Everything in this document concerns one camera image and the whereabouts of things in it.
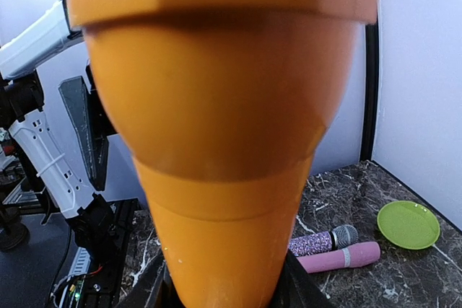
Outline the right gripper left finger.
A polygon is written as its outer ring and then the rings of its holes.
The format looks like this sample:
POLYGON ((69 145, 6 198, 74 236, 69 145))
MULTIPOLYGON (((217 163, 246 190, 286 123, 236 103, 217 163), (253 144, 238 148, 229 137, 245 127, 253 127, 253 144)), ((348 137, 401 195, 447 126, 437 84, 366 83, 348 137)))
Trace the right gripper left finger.
POLYGON ((177 292, 164 260, 153 261, 141 275, 120 308, 177 307, 177 292))

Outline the pink microphone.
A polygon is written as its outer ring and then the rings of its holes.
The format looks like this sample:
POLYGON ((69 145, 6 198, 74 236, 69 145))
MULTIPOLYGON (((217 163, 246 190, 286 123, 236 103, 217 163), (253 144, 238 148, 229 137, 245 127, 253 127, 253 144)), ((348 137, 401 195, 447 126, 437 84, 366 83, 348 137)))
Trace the pink microphone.
POLYGON ((380 259, 381 249, 377 242, 360 242, 340 250, 306 255, 298 261, 307 273, 322 273, 343 268, 362 268, 380 259))

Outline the purple glitter microphone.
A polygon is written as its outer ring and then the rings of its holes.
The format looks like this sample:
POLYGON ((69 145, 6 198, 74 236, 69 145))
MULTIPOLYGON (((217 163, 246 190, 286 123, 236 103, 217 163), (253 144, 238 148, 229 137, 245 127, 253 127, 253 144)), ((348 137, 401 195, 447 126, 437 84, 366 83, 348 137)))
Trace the purple glitter microphone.
POLYGON ((337 226, 331 231, 296 237, 289 242, 289 251, 295 257, 316 255, 343 249, 359 241, 357 229, 349 224, 337 226))

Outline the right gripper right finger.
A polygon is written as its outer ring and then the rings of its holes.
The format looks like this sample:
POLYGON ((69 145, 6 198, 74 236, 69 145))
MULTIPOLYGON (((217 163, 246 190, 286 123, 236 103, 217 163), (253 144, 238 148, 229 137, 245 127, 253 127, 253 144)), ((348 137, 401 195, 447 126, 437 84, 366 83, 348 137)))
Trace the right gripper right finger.
POLYGON ((334 308, 298 259, 288 250, 274 292, 274 307, 334 308))

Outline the orange microphone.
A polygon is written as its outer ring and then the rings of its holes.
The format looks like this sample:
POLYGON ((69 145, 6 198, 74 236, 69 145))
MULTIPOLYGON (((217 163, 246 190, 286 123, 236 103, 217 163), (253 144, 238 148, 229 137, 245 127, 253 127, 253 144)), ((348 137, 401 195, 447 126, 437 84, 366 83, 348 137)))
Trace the orange microphone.
POLYGON ((186 307, 267 307, 377 0, 67 0, 186 307))

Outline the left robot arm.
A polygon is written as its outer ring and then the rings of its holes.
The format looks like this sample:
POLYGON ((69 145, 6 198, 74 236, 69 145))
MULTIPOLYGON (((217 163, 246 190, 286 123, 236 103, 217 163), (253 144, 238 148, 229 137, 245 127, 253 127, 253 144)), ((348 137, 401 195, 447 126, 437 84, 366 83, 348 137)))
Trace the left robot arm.
POLYGON ((86 77, 60 83, 58 90, 77 135, 89 180, 85 184, 59 148, 45 111, 37 69, 83 41, 71 25, 66 0, 58 0, 16 38, 1 47, 1 127, 16 141, 53 204, 75 234, 99 239, 108 233, 113 212, 101 191, 108 166, 108 137, 114 127, 103 110, 89 66, 86 77))

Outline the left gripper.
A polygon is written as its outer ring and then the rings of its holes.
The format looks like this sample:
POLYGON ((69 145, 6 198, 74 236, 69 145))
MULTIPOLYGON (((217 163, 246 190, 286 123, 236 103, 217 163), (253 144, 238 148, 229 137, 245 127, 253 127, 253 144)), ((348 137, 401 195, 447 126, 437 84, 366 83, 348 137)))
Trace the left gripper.
POLYGON ((103 107, 89 63, 85 72, 89 90, 82 76, 61 82, 58 90, 77 135, 88 179, 95 190, 103 191, 107 177, 108 138, 118 132, 103 107))

